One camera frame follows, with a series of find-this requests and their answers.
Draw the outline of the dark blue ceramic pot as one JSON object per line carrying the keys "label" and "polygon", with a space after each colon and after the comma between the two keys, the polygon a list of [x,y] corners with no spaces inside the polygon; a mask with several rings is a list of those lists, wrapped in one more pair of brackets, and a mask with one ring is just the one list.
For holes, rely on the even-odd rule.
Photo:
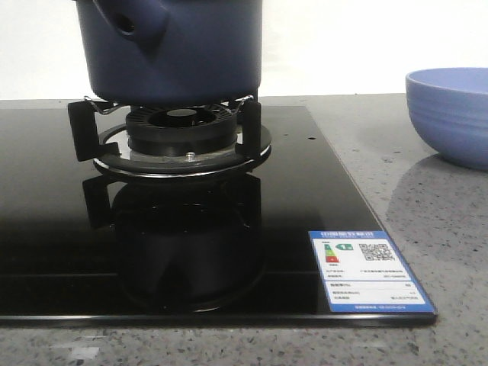
{"label": "dark blue ceramic pot", "polygon": [[187,106],[257,92],[260,1],[78,1],[92,91],[106,101]]}

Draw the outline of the light blue ribbed bowl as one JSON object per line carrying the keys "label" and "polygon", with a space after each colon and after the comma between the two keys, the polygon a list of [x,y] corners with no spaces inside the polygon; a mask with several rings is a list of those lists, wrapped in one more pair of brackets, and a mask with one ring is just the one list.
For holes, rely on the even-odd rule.
{"label": "light blue ribbed bowl", "polygon": [[409,118],[444,159],[487,170],[487,68],[423,69],[406,75]]}

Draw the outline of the blue white energy label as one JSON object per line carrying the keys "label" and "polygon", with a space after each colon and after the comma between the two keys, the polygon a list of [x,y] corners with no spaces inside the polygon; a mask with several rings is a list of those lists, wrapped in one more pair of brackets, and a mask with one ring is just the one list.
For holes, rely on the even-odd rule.
{"label": "blue white energy label", "polygon": [[435,308],[384,231],[310,231],[334,313],[434,313]]}

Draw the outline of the black glass gas cooktop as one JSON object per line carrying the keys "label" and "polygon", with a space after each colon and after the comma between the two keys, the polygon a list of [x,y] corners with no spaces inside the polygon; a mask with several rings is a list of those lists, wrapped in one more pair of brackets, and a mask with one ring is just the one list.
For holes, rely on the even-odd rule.
{"label": "black glass gas cooktop", "polygon": [[382,226],[306,108],[266,107],[267,162],[209,185],[125,183],[78,162],[63,108],[1,111],[1,324],[327,327],[433,324],[396,305],[340,310],[320,274],[390,244],[314,241]]}

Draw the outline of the black metal pot support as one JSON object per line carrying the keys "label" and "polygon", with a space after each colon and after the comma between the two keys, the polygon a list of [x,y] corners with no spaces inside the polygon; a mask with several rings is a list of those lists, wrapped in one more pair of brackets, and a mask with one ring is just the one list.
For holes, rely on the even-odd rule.
{"label": "black metal pot support", "polygon": [[[96,114],[107,115],[116,111],[117,105],[90,98],[70,103],[68,115],[77,159],[80,162],[93,161],[95,167],[105,174],[150,181],[200,180],[238,175],[261,165],[271,153],[271,134],[261,122],[262,106],[247,95],[224,104],[182,108],[212,105],[236,115],[236,142],[204,154],[188,152],[183,156],[153,156],[129,147],[126,118],[123,124],[98,132]],[[133,106],[130,112],[140,108],[179,109]]]}

